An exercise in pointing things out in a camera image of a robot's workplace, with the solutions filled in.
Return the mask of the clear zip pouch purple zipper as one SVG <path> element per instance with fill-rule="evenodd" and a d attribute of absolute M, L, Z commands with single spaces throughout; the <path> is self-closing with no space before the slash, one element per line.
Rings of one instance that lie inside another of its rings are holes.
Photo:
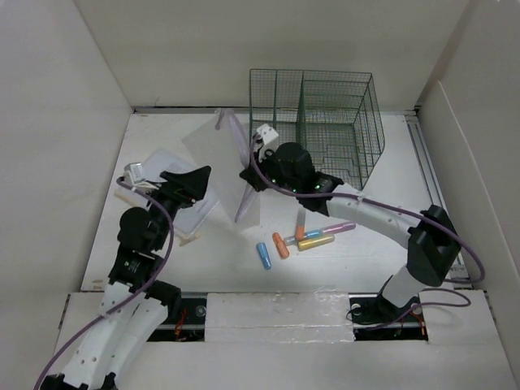
<path fill-rule="evenodd" d="M 211 167 L 210 187 L 231 222 L 239 228 L 258 226 L 259 197 L 239 177 L 249 165 L 249 137 L 234 110 L 220 109 L 183 143 L 197 165 Z"/>

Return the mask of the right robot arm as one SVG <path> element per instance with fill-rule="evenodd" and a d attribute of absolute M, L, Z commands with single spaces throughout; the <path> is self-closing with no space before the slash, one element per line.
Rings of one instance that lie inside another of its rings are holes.
<path fill-rule="evenodd" d="M 317 171 L 310 153 L 295 142 L 272 150 L 257 140 L 242 146 L 240 157 L 245 162 L 240 177 L 255 191 L 282 189 L 308 211 L 355 222 L 406 249 L 405 265 L 385 282 L 374 303 L 383 319 L 402 314 L 423 289 L 439 287 L 460 252 L 443 208 L 432 205 L 413 213 L 373 201 L 342 179 Z"/>

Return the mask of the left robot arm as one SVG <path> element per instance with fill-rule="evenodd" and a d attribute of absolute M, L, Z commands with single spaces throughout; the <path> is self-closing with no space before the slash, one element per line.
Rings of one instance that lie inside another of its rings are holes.
<path fill-rule="evenodd" d="M 159 182 L 132 181 L 133 165 L 116 183 L 147 201 L 126 210 L 119 221 L 119 248 L 97 317 L 81 328 L 48 362 L 53 366 L 71 345 L 76 349 L 57 374 L 44 369 L 37 389 L 116 389 L 156 328 L 176 320 L 180 288 L 158 280 L 174 244 L 179 210 L 201 201 L 211 169 L 186 173 L 162 171 Z"/>

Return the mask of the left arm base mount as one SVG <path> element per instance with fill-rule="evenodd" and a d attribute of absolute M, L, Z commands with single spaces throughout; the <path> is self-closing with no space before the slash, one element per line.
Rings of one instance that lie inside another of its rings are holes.
<path fill-rule="evenodd" d="M 181 292 L 156 280 L 146 297 L 159 299 L 167 307 L 167 318 L 153 331 L 149 342 L 198 342 L 205 338 L 207 294 Z"/>

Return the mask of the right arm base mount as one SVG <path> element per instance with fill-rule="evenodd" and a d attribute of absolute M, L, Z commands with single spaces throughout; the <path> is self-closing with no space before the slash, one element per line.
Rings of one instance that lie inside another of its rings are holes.
<path fill-rule="evenodd" d="M 355 341 L 421 340 L 427 341 L 426 323 L 418 294 L 401 308 L 389 303 L 382 294 L 350 293 L 349 308 L 345 315 L 352 323 Z"/>

